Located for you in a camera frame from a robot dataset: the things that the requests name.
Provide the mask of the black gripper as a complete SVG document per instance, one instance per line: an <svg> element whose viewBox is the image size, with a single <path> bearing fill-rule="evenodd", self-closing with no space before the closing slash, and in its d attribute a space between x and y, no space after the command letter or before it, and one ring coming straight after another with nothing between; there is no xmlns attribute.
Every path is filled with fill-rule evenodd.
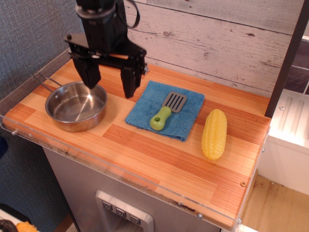
<svg viewBox="0 0 309 232"><path fill-rule="evenodd" d="M146 50L127 37L127 25L116 12L78 12L84 33L67 34L73 63L83 83L93 89L101 80L99 64L121 69L126 98L140 87L141 74L148 72Z"/></svg>

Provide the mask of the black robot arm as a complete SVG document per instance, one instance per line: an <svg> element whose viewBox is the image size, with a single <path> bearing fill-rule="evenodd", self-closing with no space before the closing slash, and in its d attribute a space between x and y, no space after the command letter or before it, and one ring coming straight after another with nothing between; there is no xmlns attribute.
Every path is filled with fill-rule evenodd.
<svg viewBox="0 0 309 232"><path fill-rule="evenodd" d="M148 67L147 52L127 36L131 28L126 21L122 0L79 0L75 7L84 32L67 34L70 57L84 84L93 89L101 80L99 66L118 68L126 98L140 86Z"/></svg>

